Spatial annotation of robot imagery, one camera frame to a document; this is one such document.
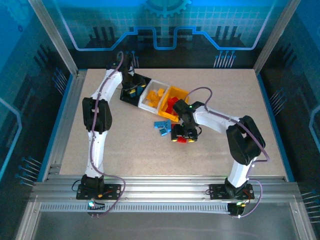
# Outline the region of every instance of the wooden tabletop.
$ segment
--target wooden tabletop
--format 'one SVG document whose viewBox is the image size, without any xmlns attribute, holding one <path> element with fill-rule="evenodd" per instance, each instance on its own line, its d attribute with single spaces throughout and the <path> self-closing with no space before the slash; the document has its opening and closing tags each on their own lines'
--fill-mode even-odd
<svg viewBox="0 0 320 240">
<path fill-rule="evenodd" d="M 105 69 L 89 69 L 83 84 L 60 174 L 83 175 L 88 160 L 88 132 L 83 123 L 82 99 L 90 97 L 105 76 Z M 260 130 L 271 161 L 256 164 L 252 176 L 285 176 L 285 169 L 253 69 L 136 69 L 136 73 L 186 91 L 209 87 L 208 106 L 219 112 L 251 116 Z M 116 90 L 110 101 L 113 123 L 105 140 L 107 174 L 227 176 L 232 168 L 227 136 L 203 127 L 197 142 L 177 143 L 160 136 L 155 121 L 165 118 L 125 103 Z M 209 92 L 194 92 L 190 103 L 205 102 Z M 262 154 L 258 159 L 265 159 Z"/>
</svg>

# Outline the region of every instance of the glass wall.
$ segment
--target glass wall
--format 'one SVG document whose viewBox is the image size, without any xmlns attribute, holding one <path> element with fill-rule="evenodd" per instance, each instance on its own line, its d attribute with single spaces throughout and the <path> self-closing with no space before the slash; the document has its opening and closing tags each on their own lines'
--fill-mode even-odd
<svg viewBox="0 0 320 240">
<path fill-rule="evenodd" d="M 287 0 L 45 0 L 77 66 L 252 68 Z"/>
<path fill-rule="evenodd" d="M 0 239 L 12 239 L 70 73 L 28 1 L 0 1 Z"/>
<path fill-rule="evenodd" d="M 320 1 L 301 1 L 261 71 L 293 176 L 311 212 L 320 194 Z M 319 233 L 319 218 L 310 215 Z"/>
</svg>

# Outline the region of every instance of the gear graphic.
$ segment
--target gear graphic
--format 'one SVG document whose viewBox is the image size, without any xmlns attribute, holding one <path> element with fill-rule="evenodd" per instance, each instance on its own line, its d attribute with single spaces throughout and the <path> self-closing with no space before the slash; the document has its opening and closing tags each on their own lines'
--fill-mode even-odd
<svg viewBox="0 0 320 240">
<path fill-rule="evenodd" d="M 22 25 L 28 19 L 29 6 L 27 0 L 1 0 L 0 3 L 18 24 Z"/>
<path fill-rule="evenodd" d="M 149 10 L 150 14 L 166 18 L 180 14 L 182 10 L 186 10 L 188 4 L 191 4 L 191 0 L 147 0 L 144 8 Z"/>
</svg>

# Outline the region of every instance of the blue frame edge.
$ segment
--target blue frame edge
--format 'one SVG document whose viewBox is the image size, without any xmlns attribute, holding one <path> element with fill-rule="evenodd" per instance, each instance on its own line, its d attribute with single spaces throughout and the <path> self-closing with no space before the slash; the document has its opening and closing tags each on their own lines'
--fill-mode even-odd
<svg viewBox="0 0 320 240">
<path fill-rule="evenodd" d="M 257 79 L 258 79 L 258 82 L 259 82 L 259 85 L 260 85 L 260 90 L 261 90 L 261 93 L 262 93 L 262 96 L 263 96 L 263 99 L 264 99 L 265 107 L 267 109 L 267 112 L 268 112 L 268 115 L 269 115 L 269 119 L 270 119 L 270 122 L 271 122 L 271 125 L 272 125 L 272 128 L 273 128 L 275 139 L 277 141 L 277 144 L 278 144 L 278 147 L 279 147 L 279 150 L 280 150 L 280 154 L 281 154 L 281 157 L 282 157 L 282 161 L 283 161 L 284 169 L 286 171 L 286 175 L 288 177 L 288 181 L 289 182 L 294 182 L 295 178 L 294 178 L 294 175 L 292 173 L 292 170 L 291 170 L 291 167 L 290 167 L 290 163 L 289 163 L 289 159 L 287 157 L 287 154 L 286 154 L 286 151 L 285 151 L 285 147 L 284 147 L 284 144 L 282 142 L 282 139 L 281 139 L 281 136 L 280 136 L 280 132 L 279 132 L 279 129 L 278 129 L 278 126 L 277 126 L 277 123 L 276 123 L 276 118 L 274 116 L 274 113 L 272 112 L 271 104 L 270 104 L 270 101 L 269 101 L 269 98 L 268 98 L 268 95 L 267 95 L 267 91 L 266 91 L 266 88 L 265 88 L 265 85 L 264 85 L 264 82 L 262 80 L 262 77 L 261 77 L 260 73 L 257 76 Z"/>
<path fill-rule="evenodd" d="M 61 120 L 61 117 L 62 117 L 62 112 L 63 112 L 64 107 L 66 105 L 66 101 L 67 101 L 67 97 L 68 97 L 68 94 L 69 94 L 69 90 L 70 90 L 72 81 L 73 81 L 73 76 L 72 76 L 72 74 L 70 74 L 70 77 L 69 77 L 69 80 L 68 80 L 68 84 L 66 85 L 66 88 L 65 88 L 65 91 L 64 91 L 64 95 L 63 95 L 63 98 L 62 98 L 62 101 L 61 101 L 61 104 L 60 104 L 60 108 L 59 108 L 58 114 L 57 114 L 56 119 L 55 119 L 55 123 L 54 123 L 53 129 L 52 129 L 52 133 L 51 133 L 51 136 L 50 136 L 50 140 L 49 140 L 48 146 L 47 146 L 46 151 L 45 151 L 45 155 L 44 155 L 44 158 L 43 158 L 43 161 L 42 161 L 42 165 L 41 165 L 40 172 L 39 172 L 39 175 L 38 175 L 38 178 L 37 178 L 37 182 L 42 182 L 42 178 L 44 177 L 44 174 L 45 174 L 45 171 L 46 171 L 46 168 L 47 168 L 47 164 L 49 162 L 49 157 L 50 157 L 50 154 L 51 154 L 51 151 L 52 151 L 52 146 L 54 144 L 54 140 L 55 140 L 55 137 L 56 137 L 56 134 L 57 134 L 58 126 L 59 126 L 59 123 L 60 123 L 60 120 Z"/>
</svg>

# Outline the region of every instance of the plastic bin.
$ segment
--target plastic bin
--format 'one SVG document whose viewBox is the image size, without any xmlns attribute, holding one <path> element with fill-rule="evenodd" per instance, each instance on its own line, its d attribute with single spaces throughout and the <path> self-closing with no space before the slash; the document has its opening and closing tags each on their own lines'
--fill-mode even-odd
<svg viewBox="0 0 320 240">
<path fill-rule="evenodd" d="M 188 91 L 185 91 L 183 89 L 177 88 L 175 86 L 171 86 L 169 88 L 169 91 L 167 92 L 167 94 L 164 95 L 164 98 L 162 100 L 162 102 L 160 103 L 160 108 L 158 111 L 158 115 L 165 117 L 167 119 L 172 120 L 173 122 L 178 122 L 179 121 L 179 117 L 172 115 L 170 113 L 167 113 L 167 107 L 168 107 L 168 99 L 177 97 L 178 99 L 185 99 L 185 97 L 188 95 Z M 189 101 L 189 97 L 187 97 L 187 99 L 185 100 L 186 103 L 188 103 Z"/>
<path fill-rule="evenodd" d="M 167 95 L 169 88 L 170 88 L 170 85 L 168 85 L 168 84 L 159 82 L 157 80 L 151 80 L 140 96 L 138 108 L 147 110 L 147 111 L 154 113 L 154 114 L 158 114 L 161 103 L 162 103 L 163 99 L 165 98 L 165 96 Z M 149 106 L 148 105 L 149 100 L 147 99 L 147 95 L 149 94 L 150 91 L 155 91 L 156 93 L 158 93 L 159 89 L 164 89 L 164 94 L 161 97 L 157 107 Z"/>
</svg>

